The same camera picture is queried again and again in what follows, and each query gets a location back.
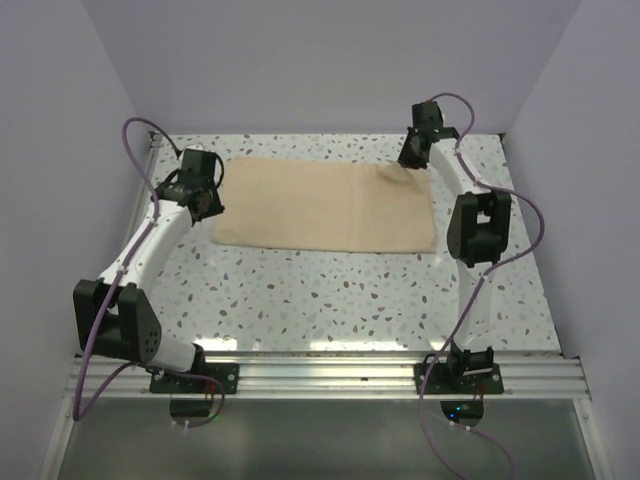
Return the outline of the beige cloth wrap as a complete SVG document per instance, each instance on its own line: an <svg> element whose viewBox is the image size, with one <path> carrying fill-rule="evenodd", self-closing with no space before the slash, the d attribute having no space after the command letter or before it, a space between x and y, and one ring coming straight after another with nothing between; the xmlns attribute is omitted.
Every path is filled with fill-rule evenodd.
<svg viewBox="0 0 640 480"><path fill-rule="evenodd" d="M432 253L430 177L397 163L237 157L212 239L223 245L350 253Z"/></svg>

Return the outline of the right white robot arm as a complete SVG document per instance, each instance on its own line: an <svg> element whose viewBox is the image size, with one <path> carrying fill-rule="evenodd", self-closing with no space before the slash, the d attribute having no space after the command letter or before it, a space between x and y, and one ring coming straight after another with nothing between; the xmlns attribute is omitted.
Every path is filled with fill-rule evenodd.
<svg viewBox="0 0 640 480"><path fill-rule="evenodd" d="M455 197L446 233L459 280L459 320L436 353L414 366L416 389L427 394L502 394L490 328L493 272L508 246L511 197L483 187L482 176L461 155L461 135L445 125L434 100L411 107L398 163L405 169L435 169Z"/></svg>

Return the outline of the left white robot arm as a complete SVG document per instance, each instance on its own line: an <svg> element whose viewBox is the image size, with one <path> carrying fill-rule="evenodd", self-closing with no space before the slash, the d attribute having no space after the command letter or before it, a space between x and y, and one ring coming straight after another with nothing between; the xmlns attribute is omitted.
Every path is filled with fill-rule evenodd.
<svg viewBox="0 0 640 480"><path fill-rule="evenodd" d="M192 227L224 211L220 156L199 146L182 151L180 166L154 189L142 224L96 280L81 280L73 304L81 350L173 370L185 392L201 390L208 369L193 343L165 335L150 294L172 251Z"/></svg>

